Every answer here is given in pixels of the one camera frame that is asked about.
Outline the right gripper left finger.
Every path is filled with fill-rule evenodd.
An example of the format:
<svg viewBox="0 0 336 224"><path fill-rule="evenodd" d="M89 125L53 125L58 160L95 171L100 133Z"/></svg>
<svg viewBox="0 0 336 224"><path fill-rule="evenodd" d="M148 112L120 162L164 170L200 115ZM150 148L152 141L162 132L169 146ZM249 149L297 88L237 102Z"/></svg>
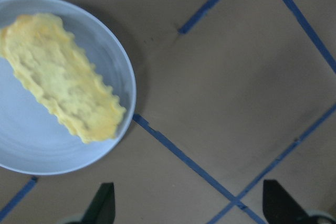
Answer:
<svg viewBox="0 0 336 224"><path fill-rule="evenodd" d="M79 223L108 223L115 220L114 183L102 183Z"/></svg>

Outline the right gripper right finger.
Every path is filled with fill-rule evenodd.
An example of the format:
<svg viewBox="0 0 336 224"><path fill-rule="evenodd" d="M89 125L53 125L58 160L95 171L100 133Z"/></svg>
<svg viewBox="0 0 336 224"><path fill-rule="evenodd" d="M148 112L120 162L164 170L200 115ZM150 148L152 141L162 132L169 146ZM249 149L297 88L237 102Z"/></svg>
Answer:
<svg viewBox="0 0 336 224"><path fill-rule="evenodd" d="M303 208L276 181L263 182L263 214L270 224L312 223Z"/></svg>

